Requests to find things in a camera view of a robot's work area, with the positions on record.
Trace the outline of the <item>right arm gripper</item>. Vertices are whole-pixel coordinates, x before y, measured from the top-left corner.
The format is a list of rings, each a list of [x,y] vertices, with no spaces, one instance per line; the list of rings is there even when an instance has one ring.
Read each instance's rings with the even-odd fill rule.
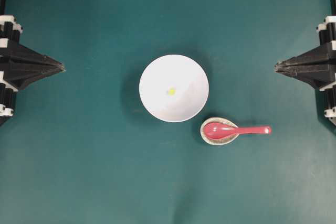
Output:
[[[305,82],[325,94],[324,116],[335,125],[335,16],[316,28],[320,46],[275,64],[275,72]]]

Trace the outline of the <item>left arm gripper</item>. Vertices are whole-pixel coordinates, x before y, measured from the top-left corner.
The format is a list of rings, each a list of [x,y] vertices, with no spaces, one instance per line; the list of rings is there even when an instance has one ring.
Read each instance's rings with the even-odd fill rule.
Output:
[[[22,32],[14,16],[1,15],[1,126],[14,115],[18,89],[65,71],[63,63],[21,45]]]

